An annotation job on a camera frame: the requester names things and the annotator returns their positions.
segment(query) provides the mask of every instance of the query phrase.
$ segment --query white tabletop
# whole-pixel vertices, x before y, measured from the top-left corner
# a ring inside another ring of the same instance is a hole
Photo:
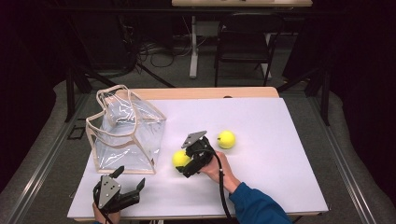
[[[311,7],[311,0],[172,0],[174,7]]]
[[[188,133],[207,131],[215,150],[226,153],[235,175],[276,200],[288,214],[317,214],[328,207],[318,186],[290,113],[281,98],[232,98],[151,101],[167,117],[156,175],[120,175],[121,193],[146,178],[138,204],[121,211],[123,218],[167,219],[224,217],[219,185],[206,175],[186,178],[172,165]],[[217,134],[236,135],[232,149],[220,149]],[[100,180],[92,157],[68,217],[93,218],[92,189]],[[231,214],[233,204],[227,199]]]

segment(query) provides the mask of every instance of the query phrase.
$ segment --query sleeve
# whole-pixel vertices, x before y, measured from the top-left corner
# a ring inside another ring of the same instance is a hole
[[[241,224],[290,224],[282,207],[270,196],[241,183],[230,195],[235,206],[236,218]]]

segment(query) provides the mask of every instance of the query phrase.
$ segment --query hand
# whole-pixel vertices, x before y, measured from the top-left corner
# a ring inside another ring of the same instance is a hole
[[[239,184],[241,184],[241,182],[233,175],[230,163],[228,163],[225,154],[219,151],[216,151],[216,154],[220,159],[221,167],[224,173],[224,188],[230,193],[233,193]],[[219,183],[219,163],[217,158],[213,156],[212,161],[210,161],[208,165],[201,168],[200,172],[208,175],[216,183]]]
[[[106,223],[105,217],[102,215],[102,213],[100,213],[99,208],[96,206],[95,203],[92,203],[92,209],[93,209],[93,213],[95,214],[95,220],[100,223]],[[113,224],[120,223],[120,217],[121,217],[120,211],[116,213],[108,214],[108,218],[110,218]]]

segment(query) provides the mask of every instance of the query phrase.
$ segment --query person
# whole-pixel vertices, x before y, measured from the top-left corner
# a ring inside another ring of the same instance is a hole
[[[291,221],[283,208],[270,196],[258,189],[251,189],[236,178],[223,152],[216,151],[223,170],[224,188],[230,193],[229,199],[235,207],[236,219],[242,224],[290,224]],[[215,156],[201,168],[201,173],[219,183],[219,164]]]

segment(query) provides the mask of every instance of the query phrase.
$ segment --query gray carpet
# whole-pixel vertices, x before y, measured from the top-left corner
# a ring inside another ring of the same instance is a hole
[[[283,78],[280,75],[289,57],[292,39],[284,37],[283,41],[279,42],[280,45],[275,56],[276,63],[271,70],[273,78],[269,81],[269,86],[280,86],[283,84]],[[196,79],[189,78],[190,57],[188,56],[176,57],[173,63],[167,67],[155,67],[149,60],[144,61],[144,65],[150,71],[177,87],[212,87],[214,85],[213,54],[214,48],[210,44],[205,45],[204,43],[200,47],[198,78]],[[153,58],[152,62],[154,65],[161,65],[161,63],[167,64],[170,59],[168,56],[158,54]],[[220,70],[222,76],[227,73],[227,69],[230,69],[230,67],[223,67]],[[261,76],[260,70],[254,71],[249,66],[238,66],[237,68],[245,69],[245,73],[250,74],[251,79],[241,81],[235,78],[223,77],[219,81],[219,85],[260,86],[262,84],[258,80],[258,77]],[[161,82],[138,69],[126,76],[112,78],[112,80],[129,88],[165,88]],[[106,88],[105,85],[96,80],[91,80],[91,83],[96,90]],[[287,103],[307,157],[318,179],[319,186],[332,210],[322,216],[303,217],[298,223],[362,223],[356,206],[351,199],[349,189],[346,187],[345,181],[334,161],[332,145],[320,125],[321,120],[318,119],[318,111],[312,106],[312,99],[305,98],[301,93],[304,86],[305,83],[300,83],[287,92],[282,93],[281,97]],[[34,175],[36,167],[47,155],[48,150],[53,147],[54,142],[59,140],[56,137],[64,129],[66,113],[64,83],[57,86],[55,90],[58,95],[57,103],[46,127],[32,146],[18,172],[0,195],[0,207],[2,208],[0,223],[6,223],[8,217],[12,215],[14,212],[13,208],[18,203],[18,199],[27,186],[30,177]],[[80,114],[77,115],[72,124],[69,124],[71,127],[74,125],[76,127],[85,126],[84,120],[78,119],[85,119],[97,107],[94,94],[95,91],[89,96],[87,102],[83,102],[83,109]],[[362,194],[375,217],[376,223],[396,223],[394,206],[389,201],[389,198],[376,186],[348,140],[347,126],[342,113],[342,103],[333,94],[331,95],[329,114],[332,132],[361,187]],[[77,137],[78,134],[79,132],[76,131],[71,137]],[[76,223],[76,221],[67,218],[66,215],[72,202],[71,197],[78,187],[86,161],[91,152],[91,147],[85,134],[80,140],[64,139],[64,141],[60,142],[59,154],[54,156],[54,163],[49,165],[50,171],[48,175],[44,176],[46,177],[44,183],[39,186],[40,188],[36,195],[33,195],[35,197],[32,202],[26,204],[25,213],[20,215],[21,223]]]

